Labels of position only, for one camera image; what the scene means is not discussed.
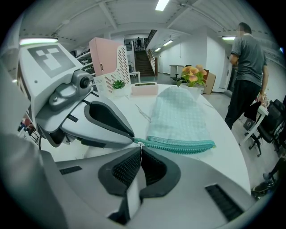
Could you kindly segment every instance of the black vent grille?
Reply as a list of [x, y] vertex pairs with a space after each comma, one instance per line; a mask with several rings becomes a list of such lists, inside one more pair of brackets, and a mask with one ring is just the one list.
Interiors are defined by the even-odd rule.
[[145, 173], [147, 186], [161, 180], [167, 172], [166, 165], [146, 151], [142, 153], [142, 168]]
[[127, 188], [134, 180], [139, 168], [140, 168], [140, 151], [134, 153], [124, 161], [120, 162], [112, 169], [112, 175], [125, 184]]
[[243, 213], [241, 208], [228, 196], [224, 190], [222, 190], [219, 185], [215, 184], [207, 186], [205, 189], [228, 221], [232, 221]]

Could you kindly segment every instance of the gray t-shirt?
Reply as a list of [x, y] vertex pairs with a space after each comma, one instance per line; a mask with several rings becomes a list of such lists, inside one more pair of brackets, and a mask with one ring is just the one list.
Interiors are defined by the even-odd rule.
[[251, 81], [261, 87], [262, 69], [267, 63], [259, 42], [251, 35], [237, 37], [234, 39], [231, 53], [239, 57], [236, 79]]

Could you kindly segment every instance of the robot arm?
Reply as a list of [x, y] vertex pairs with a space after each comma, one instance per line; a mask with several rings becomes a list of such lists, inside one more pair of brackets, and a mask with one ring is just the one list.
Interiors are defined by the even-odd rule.
[[31, 101], [34, 126], [54, 147], [74, 139], [105, 148], [131, 144], [128, 121], [108, 98], [93, 92], [90, 74], [81, 67], [60, 44], [21, 48], [18, 77]]

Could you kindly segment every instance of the pink box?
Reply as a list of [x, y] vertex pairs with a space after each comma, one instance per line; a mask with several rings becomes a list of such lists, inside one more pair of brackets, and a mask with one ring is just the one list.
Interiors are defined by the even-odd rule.
[[157, 95], [157, 83], [138, 83], [131, 87], [132, 95]]
[[103, 38], [94, 38], [89, 42], [96, 76], [112, 73], [116, 70], [117, 48], [121, 45], [118, 42]]

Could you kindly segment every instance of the teal zipper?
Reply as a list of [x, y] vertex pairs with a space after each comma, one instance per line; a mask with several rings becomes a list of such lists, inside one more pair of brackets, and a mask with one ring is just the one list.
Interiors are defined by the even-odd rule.
[[204, 144], [204, 145], [196, 145], [196, 146], [176, 146], [176, 147], [170, 147], [166, 144], [159, 143], [159, 142], [152, 142], [140, 138], [134, 138], [135, 143], [143, 143], [145, 146], [152, 147], [152, 148], [158, 148], [166, 151], [170, 151], [172, 153], [178, 153], [178, 154], [196, 154], [196, 153], [202, 153], [208, 149], [214, 148], [214, 144]]

